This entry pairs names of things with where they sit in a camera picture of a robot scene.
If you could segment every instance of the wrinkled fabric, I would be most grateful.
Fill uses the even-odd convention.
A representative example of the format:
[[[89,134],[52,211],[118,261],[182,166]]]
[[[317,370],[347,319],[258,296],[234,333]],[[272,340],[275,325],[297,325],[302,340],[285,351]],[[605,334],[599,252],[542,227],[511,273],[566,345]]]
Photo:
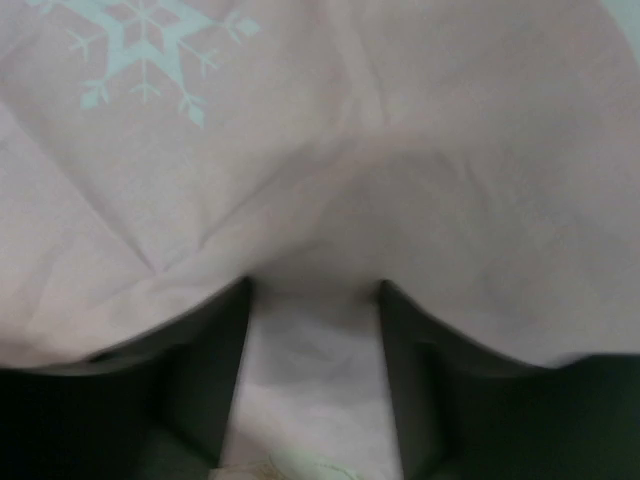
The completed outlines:
[[[2,363],[250,273],[228,458],[396,478],[377,279],[521,360],[639,350],[634,2],[6,3]]]

